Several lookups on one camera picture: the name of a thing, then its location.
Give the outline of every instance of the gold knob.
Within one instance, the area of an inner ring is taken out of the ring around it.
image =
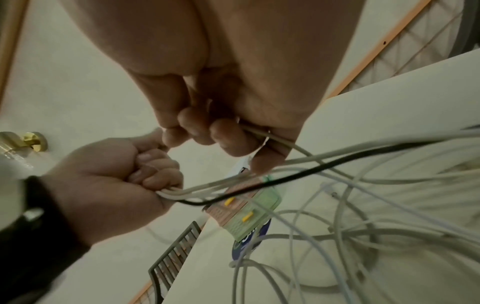
[[[0,132],[0,153],[10,158],[12,153],[27,156],[32,150],[43,152],[49,145],[45,136],[38,132],[27,132],[23,137],[14,132]]]

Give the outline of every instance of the wooden door frame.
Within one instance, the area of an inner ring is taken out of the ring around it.
[[[0,0],[0,107],[29,0]]]

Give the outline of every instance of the person's right hand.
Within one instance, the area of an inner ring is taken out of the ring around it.
[[[347,49],[363,0],[62,0],[148,97],[163,141],[192,137],[232,156],[262,146],[251,124],[295,141]],[[290,149],[268,140],[255,173]]]

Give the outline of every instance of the white table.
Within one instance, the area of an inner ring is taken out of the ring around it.
[[[462,56],[416,70],[414,72],[392,78],[381,83],[365,87],[354,92],[340,95],[322,105],[306,123],[298,144],[313,153],[320,153],[340,148],[366,140],[383,138],[392,135],[431,132],[438,130],[460,129],[465,126],[480,123],[480,51],[473,51]],[[392,163],[386,164],[372,173],[375,177],[388,176],[393,171],[406,164],[420,161],[436,151],[449,148],[469,146],[468,149],[453,151],[440,155],[433,160],[419,162],[417,166],[404,171],[404,176],[415,174],[428,175],[455,164],[474,155],[480,155],[479,141],[461,141],[443,144],[440,147],[424,148],[408,153]],[[359,172],[366,163],[363,160],[343,166],[350,173]],[[282,204],[277,210],[298,208],[325,179],[308,177],[289,184]],[[430,199],[433,204],[452,201],[453,195],[459,201],[479,197],[477,187],[464,187],[459,191],[445,191],[448,186],[434,185],[434,190],[409,192],[395,186],[374,187],[373,190],[389,193],[399,201],[416,197],[425,201]],[[430,193],[442,193],[431,197]],[[382,205],[372,202],[368,197],[353,194],[352,201],[361,208],[378,208]],[[332,218],[335,201],[326,195],[321,195],[314,201],[309,210],[325,217]],[[389,210],[389,215],[404,216],[401,212]],[[454,222],[465,223],[471,211],[453,212],[451,209],[435,215],[444,216]],[[301,217],[299,227],[312,234],[326,233],[326,227],[314,220]],[[268,233],[288,233],[288,229],[272,220]],[[208,302],[225,304],[231,301],[233,270],[228,267],[232,260],[233,238],[225,230],[219,229],[217,223],[210,219],[191,251],[179,276],[168,292],[164,304],[188,304]],[[333,242],[322,242],[321,245],[335,259]],[[296,258],[308,245],[296,242],[294,254]],[[290,274],[288,241],[264,241],[252,254],[252,259],[275,266]],[[457,270],[445,263],[439,262],[432,254],[412,253],[406,257],[400,255],[382,254],[379,264],[373,270],[373,275],[381,278],[400,302],[472,302],[471,297],[479,295],[475,285],[465,279]],[[313,253],[305,261],[299,273],[304,283],[329,285],[334,282],[331,271],[317,253]],[[286,293],[287,285],[273,275]],[[266,279],[256,269],[249,269],[246,299],[248,303],[278,302]],[[307,301],[322,303],[342,303],[338,295],[319,295],[305,293]],[[376,298],[374,302],[385,302]],[[292,302],[300,302],[297,294]]]

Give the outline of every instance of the wooden trim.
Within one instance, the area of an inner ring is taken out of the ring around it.
[[[381,51],[392,42],[404,28],[430,3],[432,0],[421,0],[419,3],[400,20],[400,22],[388,32],[378,44],[365,56],[365,58],[345,77],[345,79],[324,100],[340,94],[355,77],[357,77],[372,62]]]
[[[0,21],[0,106],[29,0],[2,0]]]
[[[148,283],[140,289],[140,291],[133,297],[133,299],[128,302],[128,304],[134,304],[136,301],[140,300],[140,297],[150,288],[152,285],[152,281],[148,281]]]

